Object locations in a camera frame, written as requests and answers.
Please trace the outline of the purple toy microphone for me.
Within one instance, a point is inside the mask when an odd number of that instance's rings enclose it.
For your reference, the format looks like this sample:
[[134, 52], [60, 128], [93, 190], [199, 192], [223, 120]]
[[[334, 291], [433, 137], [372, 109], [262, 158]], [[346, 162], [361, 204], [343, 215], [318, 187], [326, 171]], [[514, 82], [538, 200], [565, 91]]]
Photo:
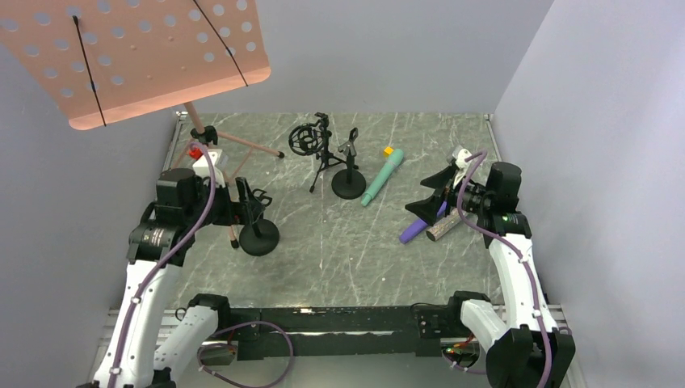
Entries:
[[[447, 203], [443, 202], [442, 205], [439, 208], [439, 211], [436, 214], [436, 222], [434, 226], [438, 224], [438, 221], [440, 221], [445, 213]], [[415, 237], [417, 237], [420, 233], [425, 231], [427, 228], [430, 228], [431, 225], [426, 223], [423, 219], [417, 218], [415, 221], [413, 221], [399, 236], [399, 241], [402, 244], [407, 244], [411, 240], [413, 240]]]

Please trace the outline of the glitter silver toy microphone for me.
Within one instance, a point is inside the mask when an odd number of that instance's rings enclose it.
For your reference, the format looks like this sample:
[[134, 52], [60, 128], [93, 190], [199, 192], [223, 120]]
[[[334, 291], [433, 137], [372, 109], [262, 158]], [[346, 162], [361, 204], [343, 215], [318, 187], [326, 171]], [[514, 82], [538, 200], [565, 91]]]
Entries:
[[433, 226], [426, 229], [426, 236], [436, 242], [444, 237], [461, 223], [461, 218], [457, 210], [453, 209], [448, 215], [444, 215]]

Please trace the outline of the black round-base clip mic stand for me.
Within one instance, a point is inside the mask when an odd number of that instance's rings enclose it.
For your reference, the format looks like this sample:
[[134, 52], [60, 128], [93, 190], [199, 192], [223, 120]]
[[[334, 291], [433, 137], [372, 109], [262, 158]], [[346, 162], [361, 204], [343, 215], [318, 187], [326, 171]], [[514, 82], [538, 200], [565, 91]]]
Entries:
[[366, 190], [366, 179], [355, 164], [355, 140], [358, 136], [359, 129], [354, 127], [349, 133], [348, 141], [338, 147], [338, 152], [345, 157], [346, 169], [334, 175], [331, 188], [336, 196], [344, 200], [359, 198]]

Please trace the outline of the black shock mount tripod stand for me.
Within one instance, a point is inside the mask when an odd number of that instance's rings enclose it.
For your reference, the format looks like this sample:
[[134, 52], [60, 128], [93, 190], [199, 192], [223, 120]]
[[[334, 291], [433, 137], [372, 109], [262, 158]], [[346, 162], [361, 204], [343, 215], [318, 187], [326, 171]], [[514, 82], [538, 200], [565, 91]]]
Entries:
[[330, 167], [343, 164], [345, 161], [334, 155], [329, 150], [329, 140], [332, 132], [329, 130], [329, 117], [322, 112], [314, 114], [317, 120], [313, 123], [305, 123], [296, 126], [288, 136], [290, 150], [299, 156], [314, 156], [320, 161], [320, 165], [309, 187], [313, 193], [320, 174]]

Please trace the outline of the teal toy microphone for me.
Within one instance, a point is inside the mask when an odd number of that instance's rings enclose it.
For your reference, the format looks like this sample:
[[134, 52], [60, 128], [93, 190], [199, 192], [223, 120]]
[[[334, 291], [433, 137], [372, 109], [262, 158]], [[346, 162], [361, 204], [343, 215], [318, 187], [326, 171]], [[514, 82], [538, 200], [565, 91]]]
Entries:
[[404, 160], [405, 153], [401, 149], [394, 149], [392, 154], [385, 158], [385, 163], [379, 170], [378, 174], [368, 186], [364, 194], [361, 196], [361, 205], [366, 207], [376, 197], [378, 192], [383, 188], [389, 180], [392, 173], [401, 165]]

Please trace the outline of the pink perforated music stand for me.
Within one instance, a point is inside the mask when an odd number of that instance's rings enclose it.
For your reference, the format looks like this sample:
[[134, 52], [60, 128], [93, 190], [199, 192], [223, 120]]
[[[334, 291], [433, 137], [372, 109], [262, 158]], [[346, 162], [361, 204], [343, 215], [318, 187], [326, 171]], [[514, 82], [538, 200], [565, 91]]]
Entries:
[[253, 1], [2, 2], [2, 235], [126, 227], [173, 110], [270, 75]]

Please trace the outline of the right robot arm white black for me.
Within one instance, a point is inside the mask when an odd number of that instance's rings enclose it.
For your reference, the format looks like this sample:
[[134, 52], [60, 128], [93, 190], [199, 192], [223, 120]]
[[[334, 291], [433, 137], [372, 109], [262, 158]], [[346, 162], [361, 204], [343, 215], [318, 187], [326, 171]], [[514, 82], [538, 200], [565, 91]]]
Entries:
[[452, 164], [421, 181], [433, 189], [406, 210], [433, 226], [440, 207], [473, 214], [498, 272], [506, 317], [500, 318], [489, 299], [479, 293], [457, 292], [456, 314], [485, 353], [485, 375], [492, 387], [559, 387], [576, 351], [572, 335], [552, 316], [536, 274], [532, 231], [518, 209], [522, 171], [495, 162], [484, 184]]

